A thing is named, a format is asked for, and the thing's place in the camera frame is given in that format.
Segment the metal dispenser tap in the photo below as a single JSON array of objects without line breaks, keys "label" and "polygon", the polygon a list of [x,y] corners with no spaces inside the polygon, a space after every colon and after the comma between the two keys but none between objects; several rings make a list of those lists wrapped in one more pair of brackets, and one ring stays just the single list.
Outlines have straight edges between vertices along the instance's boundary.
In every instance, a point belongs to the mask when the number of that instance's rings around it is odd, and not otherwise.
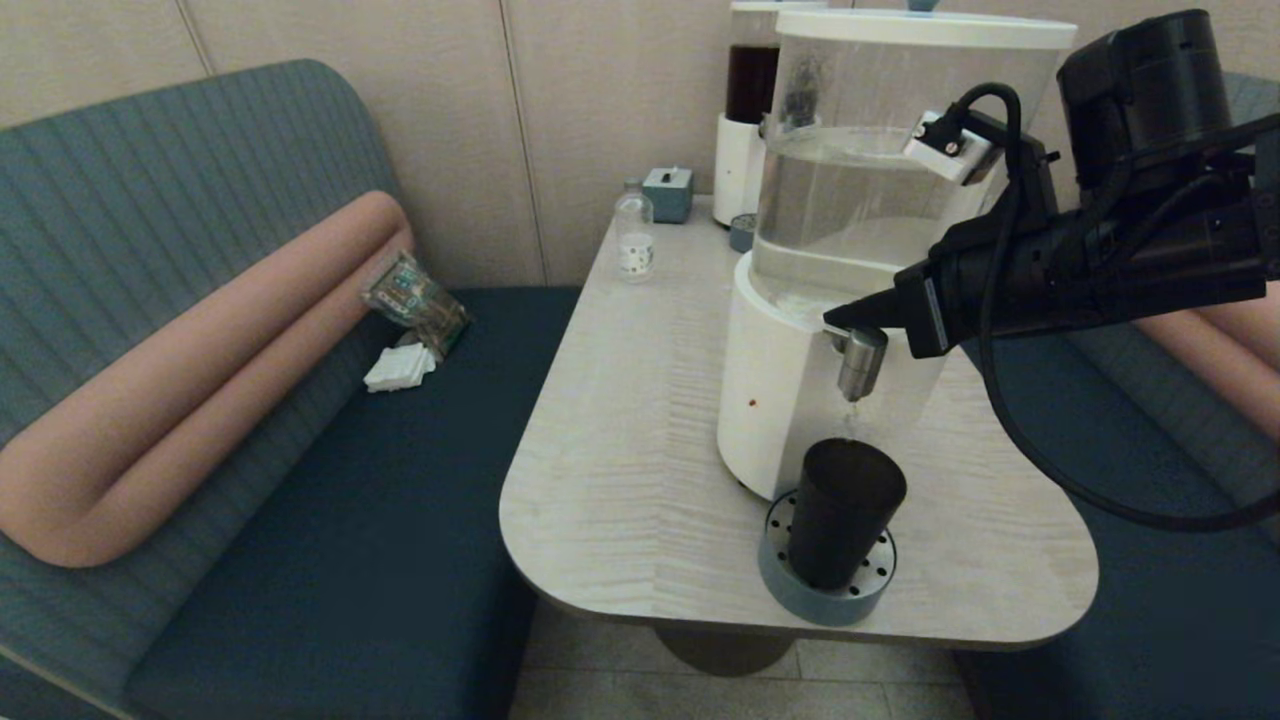
[{"label": "metal dispenser tap", "polygon": [[841,355],[837,387],[844,398],[856,404],[874,392],[888,336],[879,328],[840,329],[826,325],[824,332],[832,338],[835,348]]}]

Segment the dark brown plastic cup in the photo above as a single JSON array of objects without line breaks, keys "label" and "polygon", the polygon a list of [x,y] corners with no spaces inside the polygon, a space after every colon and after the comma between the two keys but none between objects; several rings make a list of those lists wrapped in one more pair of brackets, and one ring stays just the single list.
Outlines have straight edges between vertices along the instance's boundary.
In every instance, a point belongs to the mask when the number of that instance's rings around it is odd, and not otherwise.
[{"label": "dark brown plastic cup", "polygon": [[846,587],[908,495],[904,470],[876,446],[844,438],[804,455],[787,557],[808,585]]}]

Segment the large white water dispenser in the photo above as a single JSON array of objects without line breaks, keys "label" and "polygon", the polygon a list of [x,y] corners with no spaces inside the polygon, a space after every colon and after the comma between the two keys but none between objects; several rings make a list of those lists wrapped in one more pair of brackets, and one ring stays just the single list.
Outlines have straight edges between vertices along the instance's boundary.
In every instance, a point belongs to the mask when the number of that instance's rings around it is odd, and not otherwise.
[{"label": "large white water dispenser", "polygon": [[717,445],[731,474],[773,500],[818,441],[886,447],[924,411],[943,368],[915,360],[900,329],[868,397],[846,397],[837,306],[888,290],[956,224],[989,210],[998,150],[965,135],[957,158],[915,133],[969,88],[1011,86],[1036,118],[1078,28],[1061,20],[777,3],[763,33],[774,65],[759,113],[762,182],[751,250],[733,272]]}]

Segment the dispenser with dark drink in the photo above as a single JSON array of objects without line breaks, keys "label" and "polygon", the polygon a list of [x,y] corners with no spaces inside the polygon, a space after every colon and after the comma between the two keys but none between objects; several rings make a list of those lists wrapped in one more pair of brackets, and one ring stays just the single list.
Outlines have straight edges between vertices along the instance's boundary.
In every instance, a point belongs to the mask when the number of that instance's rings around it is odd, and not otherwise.
[{"label": "dispenser with dark drink", "polygon": [[733,0],[726,100],[717,118],[713,217],[722,225],[758,209],[780,61],[782,12],[826,9],[829,0]]}]

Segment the pink bolster cushion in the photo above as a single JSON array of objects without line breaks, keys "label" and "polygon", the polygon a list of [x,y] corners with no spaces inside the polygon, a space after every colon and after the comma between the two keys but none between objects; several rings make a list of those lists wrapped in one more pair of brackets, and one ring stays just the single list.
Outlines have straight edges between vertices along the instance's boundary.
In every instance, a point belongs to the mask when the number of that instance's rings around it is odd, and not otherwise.
[{"label": "pink bolster cushion", "polygon": [[360,287],[413,232],[358,196],[166,323],[0,450],[0,534],[96,568],[155,534],[365,318]]},{"label": "pink bolster cushion", "polygon": [[1267,283],[1262,299],[1167,313],[1133,325],[1280,445],[1280,281]]}]

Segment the blue-grey tissue box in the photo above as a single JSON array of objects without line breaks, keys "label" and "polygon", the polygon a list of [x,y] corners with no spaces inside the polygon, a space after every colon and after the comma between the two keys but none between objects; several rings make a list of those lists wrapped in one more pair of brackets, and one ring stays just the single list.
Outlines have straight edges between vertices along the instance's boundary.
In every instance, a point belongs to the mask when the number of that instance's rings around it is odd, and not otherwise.
[{"label": "blue-grey tissue box", "polygon": [[687,167],[655,167],[643,182],[658,224],[684,224],[692,210],[694,172]]}]

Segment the small clear bottle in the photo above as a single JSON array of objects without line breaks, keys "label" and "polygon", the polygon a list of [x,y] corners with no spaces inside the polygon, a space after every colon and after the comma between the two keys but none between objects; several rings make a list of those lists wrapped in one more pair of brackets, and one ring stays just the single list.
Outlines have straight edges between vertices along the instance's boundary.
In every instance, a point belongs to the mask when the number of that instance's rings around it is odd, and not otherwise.
[{"label": "small clear bottle", "polygon": [[653,277],[655,209],[643,191],[639,178],[627,178],[623,192],[614,202],[612,229],[620,277],[641,283]]}]

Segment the blue round perforated drip tray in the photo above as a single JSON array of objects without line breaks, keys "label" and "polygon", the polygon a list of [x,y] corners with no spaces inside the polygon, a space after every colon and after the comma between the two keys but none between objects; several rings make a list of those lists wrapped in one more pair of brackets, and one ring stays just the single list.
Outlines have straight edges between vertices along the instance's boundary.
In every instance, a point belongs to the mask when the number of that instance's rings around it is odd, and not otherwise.
[{"label": "blue round perforated drip tray", "polygon": [[883,529],[856,571],[838,588],[818,589],[796,574],[788,555],[796,489],[781,495],[765,514],[756,565],[765,588],[788,612],[820,626],[851,626],[869,616],[895,578],[899,552]]}]

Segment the teal sofa bench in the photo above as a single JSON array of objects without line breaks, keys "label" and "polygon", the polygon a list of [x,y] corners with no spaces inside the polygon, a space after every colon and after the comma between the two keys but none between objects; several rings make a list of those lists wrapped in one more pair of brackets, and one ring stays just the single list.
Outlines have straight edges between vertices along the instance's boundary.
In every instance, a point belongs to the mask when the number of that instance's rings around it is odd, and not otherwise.
[{"label": "teal sofa bench", "polygon": [[[1152,512],[1226,512],[1280,489],[1280,445],[1134,325],[995,342],[1028,439]],[[1085,616],[1016,652],[957,651],[980,720],[1280,720],[1280,518],[1212,534],[1088,505]]]},{"label": "teal sofa bench", "polygon": [[[314,60],[0,129],[0,450],[371,191],[404,210]],[[474,323],[390,393],[364,377],[402,329],[364,302],[128,555],[59,568],[0,534],[0,720],[504,720],[536,601],[499,498],[579,290],[457,296]]]}]

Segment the green snack packet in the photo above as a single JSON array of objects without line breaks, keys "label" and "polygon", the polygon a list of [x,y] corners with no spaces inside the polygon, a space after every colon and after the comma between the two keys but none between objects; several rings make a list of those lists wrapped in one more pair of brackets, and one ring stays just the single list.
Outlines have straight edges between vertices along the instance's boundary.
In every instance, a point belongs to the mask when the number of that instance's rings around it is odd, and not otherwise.
[{"label": "green snack packet", "polygon": [[472,322],[466,306],[435,282],[407,250],[385,254],[361,288],[367,306],[406,328],[443,363]]}]

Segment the white folded napkins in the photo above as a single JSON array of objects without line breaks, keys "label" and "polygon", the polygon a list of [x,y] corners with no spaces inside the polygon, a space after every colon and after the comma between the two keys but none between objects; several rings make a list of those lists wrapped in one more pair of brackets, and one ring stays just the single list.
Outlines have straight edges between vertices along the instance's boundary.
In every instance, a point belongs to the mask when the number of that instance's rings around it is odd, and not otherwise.
[{"label": "white folded napkins", "polygon": [[364,384],[370,393],[411,389],[435,369],[436,359],[422,343],[384,348],[365,374]]}]

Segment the round table pedestal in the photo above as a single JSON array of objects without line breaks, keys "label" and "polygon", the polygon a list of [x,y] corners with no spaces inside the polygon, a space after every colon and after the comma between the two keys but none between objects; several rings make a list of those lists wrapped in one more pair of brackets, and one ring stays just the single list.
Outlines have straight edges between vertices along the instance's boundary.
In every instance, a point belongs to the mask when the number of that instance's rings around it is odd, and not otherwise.
[{"label": "round table pedestal", "polygon": [[794,647],[782,635],[658,626],[657,639],[682,664],[713,676],[748,676],[774,666]]}]

